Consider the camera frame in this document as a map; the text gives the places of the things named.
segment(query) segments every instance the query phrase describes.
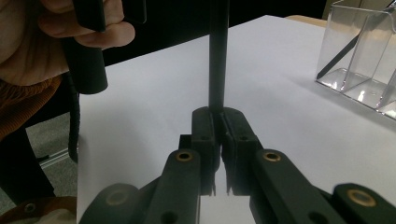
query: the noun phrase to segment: white tabletop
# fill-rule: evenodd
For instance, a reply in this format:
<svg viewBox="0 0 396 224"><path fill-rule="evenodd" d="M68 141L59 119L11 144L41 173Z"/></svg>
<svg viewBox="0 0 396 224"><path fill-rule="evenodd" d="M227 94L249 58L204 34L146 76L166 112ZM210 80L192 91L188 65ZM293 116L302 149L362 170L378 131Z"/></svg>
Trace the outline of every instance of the white tabletop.
<svg viewBox="0 0 396 224"><path fill-rule="evenodd" d="M225 105L315 186L373 189L396 204L396 121L314 81L324 28L264 16L229 31ZM109 66L106 91L81 96L78 219L114 183L158 177L191 112L207 105L208 37ZM254 223L248 198L204 197L201 223Z"/></svg>

